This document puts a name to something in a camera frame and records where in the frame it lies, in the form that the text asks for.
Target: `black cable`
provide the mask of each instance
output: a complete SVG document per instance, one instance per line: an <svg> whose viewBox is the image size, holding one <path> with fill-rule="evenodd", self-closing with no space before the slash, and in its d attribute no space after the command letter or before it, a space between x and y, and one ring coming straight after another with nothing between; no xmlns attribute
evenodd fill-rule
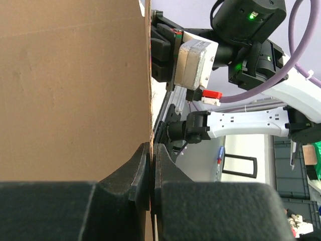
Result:
<svg viewBox="0 0 321 241"><path fill-rule="evenodd" d="M217 0L216 3L213 5L212 9L211 9L211 13L210 13L210 21L211 21L211 27L212 29L214 29L213 27L213 18L214 18L214 12L215 10L224 2L224 0Z"/></svg>
<svg viewBox="0 0 321 241"><path fill-rule="evenodd" d="M248 56L248 61L246 63L247 74L253 77L256 77L256 66L260 57L261 48L261 43L254 42Z"/></svg>
<svg viewBox="0 0 321 241"><path fill-rule="evenodd" d="M177 152L176 157L178 157L182 153L182 151L185 149L187 145L188 145L188 142L185 142L182 148L179 150L179 152Z"/></svg>

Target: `purple hose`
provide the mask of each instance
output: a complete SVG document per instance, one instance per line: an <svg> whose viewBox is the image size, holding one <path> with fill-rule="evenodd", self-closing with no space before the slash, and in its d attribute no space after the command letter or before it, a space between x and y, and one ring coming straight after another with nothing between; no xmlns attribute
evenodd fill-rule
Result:
<svg viewBox="0 0 321 241"><path fill-rule="evenodd" d="M274 76L272 76L270 79L268 79L266 82L264 82L263 84L260 84L258 87L254 89L248 90L247 92L244 92L242 94L237 94L233 96L223 96L220 99L221 103L238 102L264 92L265 90L277 84L290 71L290 69L296 65L296 63L298 62L298 60L306 50L317 24L318 12L320 7L319 0L310 0L310 2L311 2L311 10L310 10L310 17L307 24L307 28L304 32L304 35L297 49L295 50L295 52L293 53L289 61L283 66L283 68L279 72L277 72Z"/></svg>
<svg viewBox="0 0 321 241"><path fill-rule="evenodd" d="M295 23L295 16L297 14L297 11L301 5L303 0L297 0L292 8L290 19L289 19L289 29L288 29L288 38L289 38L289 48L290 48L290 55L292 55L295 51L294 48L294 23ZM300 66L298 63L295 65L296 70L302 74L305 78L309 77L309 73L307 73L302 66ZM312 76L312 78L309 79L313 84L321 88L321 82Z"/></svg>

